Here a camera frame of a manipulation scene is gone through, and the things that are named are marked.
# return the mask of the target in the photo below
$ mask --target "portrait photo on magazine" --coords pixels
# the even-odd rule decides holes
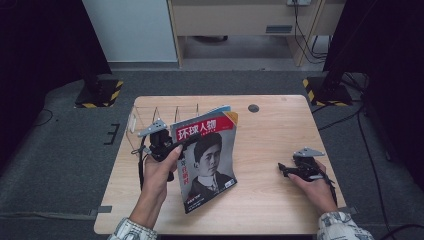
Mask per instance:
[[[177,163],[186,213],[237,183],[233,171],[236,125],[228,119],[223,122],[217,129],[201,132],[200,139],[186,146],[183,158]]]

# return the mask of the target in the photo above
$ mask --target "yellow and black hazard tape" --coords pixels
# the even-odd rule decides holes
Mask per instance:
[[[315,99],[315,94],[311,85],[309,84],[308,79],[303,79],[303,86],[306,89],[306,93],[308,94],[309,101],[313,106],[349,106],[350,102],[343,101],[320,101]]]
[[[75,107],[76,108],[111,107],[115,103],[116,98],[118,97],[119,92],[121,91],[122,84],[124,84],[123,81],[118,81],[116,83],[115,90],[114,90],[112,96],[110,97],[110,100],[107,101],[107,102],[103,102],[103,103],[90,103],[90,102],[87,102],[87,103],[75,104]]]

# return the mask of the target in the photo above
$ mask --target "dark wall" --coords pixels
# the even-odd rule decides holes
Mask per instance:
[[[83,69],[110,73],[80,0],[0,1],[0,66],[0,170],[49,91],[83,79]]]
[[[423,9],[420,0],[348,0],[324,70],[370,77],[365,100],[389,157],[424,190]]]

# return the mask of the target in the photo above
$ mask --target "white cabinet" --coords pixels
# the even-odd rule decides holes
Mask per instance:
[[[166,0],[83,0],[108,62],[177,62]]]

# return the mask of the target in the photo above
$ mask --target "magazine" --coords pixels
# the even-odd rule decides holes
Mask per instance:
[[[227,105],[170,126],[173,142],[193,134],[199,139],[184,146],[178,176],[185,213],[202,206],[237,183],[233,148],[238,115]]]

